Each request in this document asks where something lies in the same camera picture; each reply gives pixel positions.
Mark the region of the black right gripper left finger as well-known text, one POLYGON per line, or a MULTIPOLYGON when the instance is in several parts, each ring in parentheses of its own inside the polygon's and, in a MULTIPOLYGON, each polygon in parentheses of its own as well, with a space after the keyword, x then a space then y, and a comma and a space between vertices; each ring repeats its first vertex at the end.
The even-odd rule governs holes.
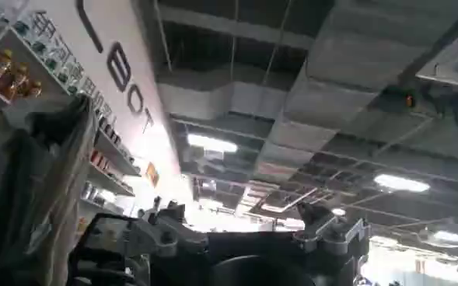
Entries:
POLYGON ((170 201, 160 207, 162 198, 153 199, 153 205, 136 221, 140 247, 157 256, 172 257, 177 252, 204 253, 208 249, 208 236, 188 228, 185 205, 170 201))

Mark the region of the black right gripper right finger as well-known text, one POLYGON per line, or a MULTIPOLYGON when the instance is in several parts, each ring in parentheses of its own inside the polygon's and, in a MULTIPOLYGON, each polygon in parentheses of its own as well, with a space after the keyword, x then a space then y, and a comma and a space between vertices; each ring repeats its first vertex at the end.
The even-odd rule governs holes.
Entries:
POLYGON ((356 257, 369 253, 371 225, 365 219, 341 218, 321 204, 300 202, 296 207, 305 227, 292 238, 305 252, 321 249, 335 256, 356 257))

